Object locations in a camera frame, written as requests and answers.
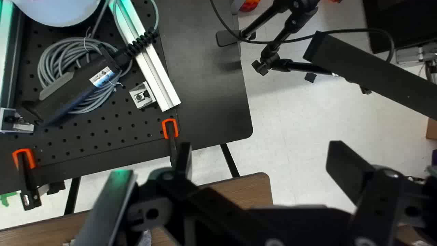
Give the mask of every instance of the white tile floor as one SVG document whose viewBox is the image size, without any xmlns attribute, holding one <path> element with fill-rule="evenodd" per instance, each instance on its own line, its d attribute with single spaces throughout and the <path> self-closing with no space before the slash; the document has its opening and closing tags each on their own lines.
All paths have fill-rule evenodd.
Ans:
<svg viewBox="0 0 437 246">
<path fill-rule="evenodd" d="M 251 14 L 240 16 L 247 26 L 271 0 L 262 0 Z M 361 1 L 331 4 L 322 0 L 317 16 L 301 31 L 317 29 L 363 27 Z M 258 31 L 260 39 L 273 38 L 283 27 L 286 15 L 277 16 Z M 366 34 L 340 35 L 343 39 L 369 50 Z M 302 60 L 307 42 L 284 45 L 280 55 Z M 314 85 L 305 74 L 271 72 L 260 76 L 250 65 L 260 57 L 262 46 L 242 45 L 242 61 L 254 124 L 251 138 L 230 143 L 242 175 L 266 172 L 272 180 L 276 203 L 326 203 L 352 212 L 354 205 L 339 190 L 325 171 L 328 142 L 342 139 L 367 161 L 396 168 L 404 173 L 423 176 L 437 146 L 425 139 L 428 119 L 377 94 L 363 96 L 342 78 L 320 76 Z M 418 74 L 419 67 L 407 68 Z M 135 164 L 139 182 L 150 171 L 169 165 L 168 158 Z M 89 209 L 108 172 L 82 179 L 77 210 Z M 193 180 L 209 183 L 231 178 L 219 147 L 194 153 Z M 60 216 L 67 193 L 44 197 L 44 206 L 23 212 L 18 197 L 11 206 L 0 206 L 0 228 Z"/>
</svg>

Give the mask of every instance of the round white object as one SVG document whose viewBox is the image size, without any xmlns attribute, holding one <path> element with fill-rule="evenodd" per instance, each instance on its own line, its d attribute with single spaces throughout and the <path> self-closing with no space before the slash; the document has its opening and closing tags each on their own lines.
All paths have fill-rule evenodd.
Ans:
<svg viewBox="0 0 437 246">
<path fill-rule="evenodd" d="M 74 26 L 88 19 L 100 0 L 12 0 L 29 18 L 53 27 Z"/>
</svg>

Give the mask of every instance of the sticker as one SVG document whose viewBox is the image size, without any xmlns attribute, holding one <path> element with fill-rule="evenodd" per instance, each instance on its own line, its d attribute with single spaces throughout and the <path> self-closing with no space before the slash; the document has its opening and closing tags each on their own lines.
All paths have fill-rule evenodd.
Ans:
<svg viewBox="0 0 437 246">
<path fill-rule="evenodd" d="M 103 68 L 94 76 L 90 78 L 90 82 L 96 87 L 101 87 L 103 85 L 108 83 L 115 76 L 113 71 L 109 67 Z"/>
</svg>

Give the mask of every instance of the orange clamp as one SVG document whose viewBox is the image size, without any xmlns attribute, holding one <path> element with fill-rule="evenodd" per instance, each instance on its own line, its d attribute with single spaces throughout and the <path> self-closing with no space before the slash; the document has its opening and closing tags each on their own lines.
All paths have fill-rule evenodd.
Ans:
<svg viewBox="0 0 437 246">
<path fill-rule="evenodd" d="M 37 161 L 36 161 L 36 157 L 33 156 L 32 149 L 23 147 L 23 149 L 18 149 L 18 150 L 12 152 L 12 160 L 14 160 L 14 164 L 15 164 L 16 169 L 19 169 L 19 167 L 18 167 L 19 154 L 25 154 L 26 156 L 27 164 L 29 164 L 27 165 L 29 169 L 34 169 L 37 167 Z"/>
<path fill-rule="evenodd" d="M 168 117 L 168 119 L 164 119 L 161 121 L 161 128 L 163 128 L 163 135 L 164 135 L 164 139 L 169 139 L 168 137 L 168 130 L 167 130 L 167 124 L 171 123 L 174 124 L 174 138 L 179 138 L 179 126 L 178 126 L 178 120 L 174 119 L 174 117 Z"/>
</svg>

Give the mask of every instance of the black table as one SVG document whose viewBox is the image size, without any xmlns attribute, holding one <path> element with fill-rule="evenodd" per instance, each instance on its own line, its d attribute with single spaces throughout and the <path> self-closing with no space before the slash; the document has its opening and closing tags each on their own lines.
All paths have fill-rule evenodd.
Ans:
<svg viewBox="0 0 437 246">
<path fill-rule="evenodd" d="M 183 104 L 165 113 L 157 108 L 135 109 L 127 90 L 142 82 L 142 74 L 134 68 L 123 80 L 126 89 L 115 93 L 115 100 L 109 100 L 98 111 L 72 117 L 62 126 L 40 127 L 32 135 L 1 135 L 0 194 L 18 190 L 18 172 L 10 160 L 11 152 L 16 147 L 34 149 L 40 164 L 33 171 L 36 183 L 47 184 L 168 156 L 168 142 L 160 132 L 160 120 L 168 116 L 179 120 L 179 141 L 194 142 L 199 147 L 251 135 L 240 50 L 238 45 L 224 49 L 216 45 L 215 34 L 223 27 L 209 3 L 160 0 L 159 7 L 163 45 L 159 53 L 163 55 L 164 50 L 167 71 Z M 236 27 L 236 18 L 230 11 L 231 1 L 217 1 L 217 7 L 224 19 Z M 103 29 L 98 37 L 101 39 L 118 35 L 113 30 L 105 30 L 105 24 Z M 41 30 L 34 29 L 33 35 L 36 34 L 41 34 Z M 59 39 L 56 33 L 45 35 L 48 44 Z M 45 48 L 38 44 L 38 38 L 25 37 L 23 41 L 25 49 L 41 53 Z M 26 82 L 25 87 L 29 87 L 27 83 L 34 85 L 33 89 L 22 91 L 22 98 L 27 100 L 36 98 L 38 91 L 33 75 L 38 56 L 34 56 L 34 60 L 23 59 L 21 63 L 21 82 Z M 126 120 L 133 115 L 137 115 L 134 123 Z"/>
</svg>

